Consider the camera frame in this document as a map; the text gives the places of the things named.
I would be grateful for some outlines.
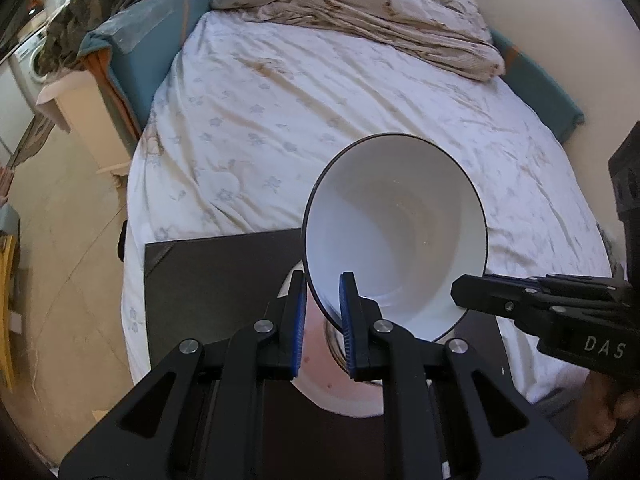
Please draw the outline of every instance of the metal screw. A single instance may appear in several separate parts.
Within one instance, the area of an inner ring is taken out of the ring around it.
[[[394,324],[386,319],[379,319],[373,324],[373,330],[376,332],[389,333],[394,329]]]
[[[199,343],[195,339],[185,339],[178,348],[183,354],[193,354],[198,349]]]
[[[266,334],[273,330],[273,323],[268,319],[259,319],[254,323],[254,330],[260,334]]]
[[[456,338],[452,339],[447,343],[449,346],[449,350],[451,350],[454,354],[464,354],[467,350],[469,350],[469,345],[466,344],[464,339]]]

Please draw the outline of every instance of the bed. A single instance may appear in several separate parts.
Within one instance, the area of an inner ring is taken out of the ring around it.
[[[157,90],[129,173],[122,317],[134,380],[150,366],[145,243],[298,227],[332,156],[398,131],[433,140],[470,175],[489,272],[609,273],[562,146],[500,78],[476,82],[364,38],[212,11]],[[529,400],[584,378],[510,322],[500,330]]]

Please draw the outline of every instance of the blanket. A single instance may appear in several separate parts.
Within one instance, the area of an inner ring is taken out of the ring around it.
[[[84,36],[140,0],[69,0],[49,23],[37,69],[40,75],[76,68]]]
[[[211,0],[250,22],[328,28],[390,44],[471,79],[504,73],[474,0]]]

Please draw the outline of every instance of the clothing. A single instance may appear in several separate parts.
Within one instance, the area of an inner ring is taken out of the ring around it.
[[[40,74],[63,67],[77,68],[78,49],[84,35],[139,1],[70,0],[47,27],[47,39],[37,61]]]

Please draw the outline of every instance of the white plate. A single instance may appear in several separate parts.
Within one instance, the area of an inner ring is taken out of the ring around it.
[[[302,263],[293,270],[301,270]],[[291,272],[280,291],[289,290]],[[362,418],[382,415],[382,387],[357,383],[338,366],[324,336],[325,318],[309,291],[306,295],[305,333],[302,363],[292,384],[316,406],[339,415]]]

